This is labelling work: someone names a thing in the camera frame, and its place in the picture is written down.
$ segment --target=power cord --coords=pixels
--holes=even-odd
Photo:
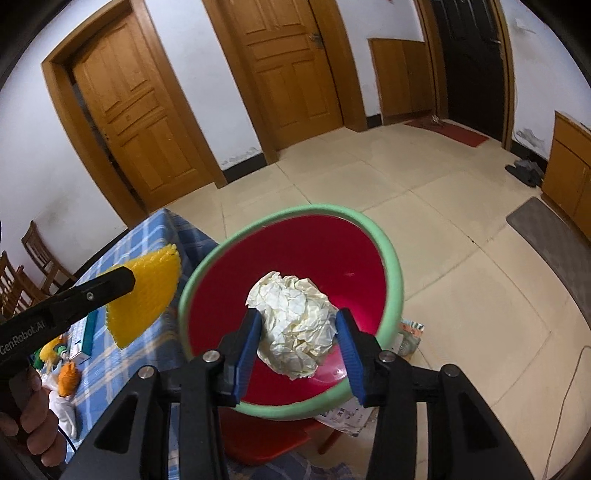
[[[76,447],[74,447],[74,443],[72,442],[72,439],[70,437],[68,437],[68,435],[66,435],[66,432],[64,432],[60,426],[57,427],[59,429],[59,431],[61,432],[61,434],[66,438],[67,442],[70,444],[70,446],[72,447],[72,450],[74,450],[74,453],[76,453]]]
[[[581,348],[579,353],[579,359],[577,360],[577,366],[574,368],[574,373],[572,378],[570,379],[569,387],[566,389],[566,393],[564,394],[564,398],[562,401],[562,406],[560,407],[560,414],[558,415],[558,423],[556,424],[556,431],[554,432],[554,438],[552,439],[552,445],[550,446],[550,451],[548,453],[548,459],[546,460],[546,467],[544,468],[544,475],[542,476],[542,480],[546,480],[548,477],[548,468],[550,467],[550,457],[552,456],[552,450],[554,449],[554,444],[556,442],[556,437],[558,436],[558,428],[560,427],[560,421],[562,420],[562,413],[564,411],[564,404],[566,403],[566,399],[569,396],[570,388],[573,386],[574,378],[577,375],[577,371],[579,370],[579,366],[581,364],[581,359],[583,358],[583,352],[585,350],[591,350],[591,346],[585,345]]]

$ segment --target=white wall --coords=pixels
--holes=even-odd
[[[0,90],[2,245],[15,265],[39,273],[20,238],[34,219],[64,266],[77,270],[125,229],[76,155],[41,71],[51,50],[107,0],[73,0],[36,36]],[[201,2],[147,0],[191,108],[223,168],[260,151]]]
[[[513,139],[548,159],[554,111],[591,125],[591,87],[550,27],[519,0],[501,0],[515,70]]]
[[[351,42],[365,115],[380,113],[369,38],[423,41],[413,0],[337,0]]]
[[[146,0],[189,105],[222,170],[260,153],[234,77],[200,0]]]

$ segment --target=door frame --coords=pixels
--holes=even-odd
[[[82,107],[76,100],[70,67],[73,57],[97,33],[117,19],[134,13],[156,63],[168,94],[175,104],[189,137],[203,153],[203,162],[211,173],[217,188],[227,184],[191,107],[168,61],[164,47],[154,28],[144,0],[112,0],[76,27],[41,63],[43,75],[57,116],[66,130],[72,146],[86,170],[129,228],[142,222],[150,214],[129,192],[93,135]]]
[[[492,15],[499,32],[501,59],[503,61],[504,78],[504,118],[501,144],[505,150],[511,149],[513,123],[515,120],[515,75],[513,70],[513,51],[509,38],[509,28],[505,19],[505,13],[500,0],[490,0]],[[421,22],[421,30],[427,44],[429,55],[428,62],[431,70],[431,87],[435,97],[435,113],[440,118],[448,118],[447,80],[445,61],[443,58],[443,46],[439,35],[439,28],[435,18],[435,12],[431,0],[414,0],[418,17]]]
[[[356,132],[365,131],[368,126],[361,97],[361,86],[349,37],[336,0],[307,1],[324,40],[324,48],[335,82],[343,123],[347,128]],[[262,102],[259,100],[255,77],[231,27],[228,12],[219,0],[203,0],[203,5],[222,46],[242,101],[246,106],[246,111],[251,118],[265,160],[267,164],[274,163],[279,159],[279,156],[272,140],[271,128],[268,126],[268,119],[261,108]]]

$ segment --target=wooden chair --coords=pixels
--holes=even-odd
[[[0,298],[2,314],[9,319],[44,300],[47,296],[35,286],[21,265],[16,270],[6,252],[0,256]]]
[[[57,288],[60,288],[63,285],[63,282],[56,278],[59,273],[73,281],[78,280],[74,275],[62,267],[61,263],[59,263],[47,249],[41,236],[39,236],[39,230],[37,230],[35,222],[31,221],[31,226],[27,233],[25,233],[25,236],[22,237],[21,242],[29,254],[29,257],[31,257],[35,262],[35,265],[45,275],[45,280],[41,285],[41,291],[45,295],[51,295],[49,289],[52,284],[57,286]]]

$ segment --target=black baseboard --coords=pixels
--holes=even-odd
[[[112,246],[114,246],[119,240],[121,240],[128,233],[129,233],[129,229],[126,228],[123,232],[121,232],[113,240],[111,240],[108,244],[106,244],[103,248],[101,248],[97,253],[92,255],[92,258],[90,258],[88,260],[88,262],[86,262],[78,270],[76,270],[76,272],[74,273],[74,276],[76,278],[80,278],[82,275],[84,275],[88,271],[88,269],[90,267],[92,267],[98,261],[98,259],[100,257],[102,257],[105,253],[107,253],[111,249]],[[74,286],[74,281],[67,280],[66,282],[64,282],[64,284],[60,288],[58,288],[56,293],[67,290],[68,288],[73,287],[73,286]]]
[[[519,158],[535,161],[543,172],[546,171],[546,167],[548,166],[548,160],[546,160],[544,157],[540,157],[536,152],[530,150],[524,145],[521,145],[515,140],[511,140],[510,152],[514,155],[517,155]]]
[[[376,128],[381,127],[383,125],[382,115],[380,115],[379,113],[377,115],[368,116],[366,117],[366,119],[368,122],[368,128]]]
[[[233,181],[237,181],[242,177],[245,177],[249,173],[254,171],[260,170],[263,167],[267,166],[267,161],[265,159],[264,153],[259,153],[254,157],[247,158],[244,161],[230,167],[227,170],[223,171],[224,176],[228,183],[232,183]]]

